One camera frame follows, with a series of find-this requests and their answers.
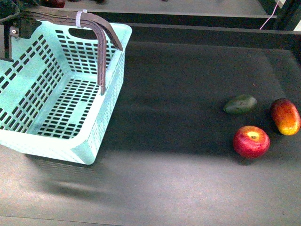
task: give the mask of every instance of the light blue basket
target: light blue basket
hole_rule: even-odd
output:
[[[92,164],[124,76],[132,29],[111,24],[123,51],[107,38],[106,92],[97,79],[97,40],[71,36],[48,21],[30,39],[12,38],[13,62],[0,60],[0,144],[21,153]]]

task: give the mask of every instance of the green avocado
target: green avocado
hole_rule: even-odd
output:
[[[230,100],[224,106],[224,112],[228,114],[244,114],[251,111],[257,104],[256,99],[248,94],[242,94]]]

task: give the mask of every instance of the basket handle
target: basket handle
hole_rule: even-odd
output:
[[[114,32],[112,26],[105,19],[91,13],[62,10],[38,6],[28,8],[21,13],[21,18],[49,21],[53,24],[68,25],[81,28],[90,28],[98,39],[98,62],[97,62],[97,84],[100,86],[101,95],[105,93],[105,71],[106,71],[106,36],[107,33],[115,48],[123,50],[122,45]]]

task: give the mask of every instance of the red apple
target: red apple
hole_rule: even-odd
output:
[[[41,5],[50,8],[64,8],[65,0],[41,0]]]
[[[269,149],[269,136],[256,126],[241,127],[233,138],[234,150],[242,157],[255,159]]]

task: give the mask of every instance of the pink cable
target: pink cable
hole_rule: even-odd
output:
[[[272,15],[269,17],[269,19],[267,19],[267,21],[261,26],[261,28],[260,28],[259,30],[261,30],[261,29],[265,26],[265,24],[266,24],[266,23],[274,16],[274,14],[275,14],[275,12],[276,12],[276,9],[277,9],[277,6],[278,6],[279,2],[280,2],[280,0],[278,0],[276,6],[275,6],[275,8],[274,8],[274,11],[273,11]]]

